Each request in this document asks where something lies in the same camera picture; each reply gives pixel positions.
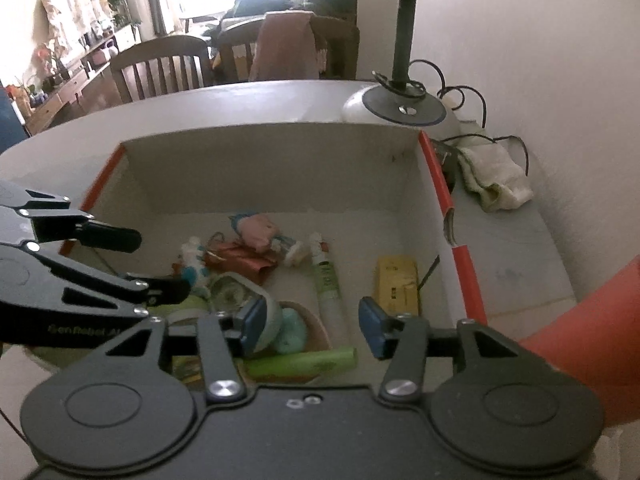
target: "yellow box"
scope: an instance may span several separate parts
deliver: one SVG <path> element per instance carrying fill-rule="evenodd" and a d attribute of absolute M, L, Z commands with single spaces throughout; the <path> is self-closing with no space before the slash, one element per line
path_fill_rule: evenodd
<path fill-rule="evenodd" d="M 418 270 L 408 256 L 382 256 L 376 268 L 375 300 L 390 316 L 420 314 Z"/>

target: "chair backrest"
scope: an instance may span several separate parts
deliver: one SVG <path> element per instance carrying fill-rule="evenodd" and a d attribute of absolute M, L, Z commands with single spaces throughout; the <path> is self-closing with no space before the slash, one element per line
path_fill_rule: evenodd
<path fill-rule="evenodd" d="M 220 52 L 220 62 L 225 73 L 226 82 L 236 83 L 238 67 L 234 57 L 234 47 L 244 46 L 247 70 L 251 72 L 254 63 L 252 44 L 257 43 L 264 16 L 232 25 L 220 32 L 216 43 Z M 325 79 L 355 79 L 358 63 L 358 47 L 360 31 L 358 27 L 329 16 L 312 16 L 311 30 L 316 37 L 316 50 L 326 56 L 323 63 Z"/>
<path fill-rule="evenodd" d="M 176 70 L 176 57 L 178 58 L 178 70 Z M 196 65 L 196 57 L 200 60 L 198 65 Z M 139 64 L 144 64 L 144 70 L 138 69 Z M 155 97 L 213 84 L 207 43 L 194 36 L 166 36 L 143 41 L 113 57 L 110 67 L 111 75 L 113 75 L 124 103 L 133 101 L 127 84 L 127 79 L 129 79 L 133 87 L 133 81 L 130 79 L 131 73 L 140 100 L 145 97 Z"/>

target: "silver bolt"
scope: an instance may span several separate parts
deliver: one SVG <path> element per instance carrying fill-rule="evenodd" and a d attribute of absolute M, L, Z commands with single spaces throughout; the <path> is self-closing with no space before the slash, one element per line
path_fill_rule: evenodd
<path fill-rule="evenodd" d="M 215 381 L 209 385 L 209 393 L 214 397 L 233 397 L 240 393 L 241 386 L 236 381 Z"/>
<path fill-rule="evenodd" d="M 395 397 L 405 397 L 418 391 L 418 386 L 408 379 L 394 379 L 385 384 L 385 391 Z"/>
<path fill-rule="evenodd" d="M 305 402 L 307 404 L 320 404 L 322 402 L 322 397 L 317 395 L 308 395 L 305 397 Z"/>
<path fill-rule="evenodd" d="M 410 106 L 407 105 L 402 105 L 400 108 L 400 113 L 405 114 L 405 115 L 415 115 L 418 113 L 418 110 L 416 110 L 415 108 L 411 108 Z"/>
<path fill-rule="evenodd" d="M 300 399 L 289 399 L 287 401 L 287 408 L 291 408 L 292 410 L 301 410 L 305 407 L 305 403 Z"/>

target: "white tube with green label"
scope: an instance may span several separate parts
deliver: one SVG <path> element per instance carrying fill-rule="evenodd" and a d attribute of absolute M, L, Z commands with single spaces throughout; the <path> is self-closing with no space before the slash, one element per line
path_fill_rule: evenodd
<path fill-rule="evenodd" d="M 309 245 L 322 324 L 334 348 L 350 346 L 349 325 L 340 298 L 334 263 L 329 257 L 329 246 L 320 233 L 313 233 L 309 237 Z"/>

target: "pink towel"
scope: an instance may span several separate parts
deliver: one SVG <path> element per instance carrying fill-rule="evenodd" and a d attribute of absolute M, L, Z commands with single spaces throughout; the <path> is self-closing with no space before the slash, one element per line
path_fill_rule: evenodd
<path fill-rule="evenodd" d="M 267 12 L 249 81 L 318 79 L 313 15 L 306 10 Z"/>

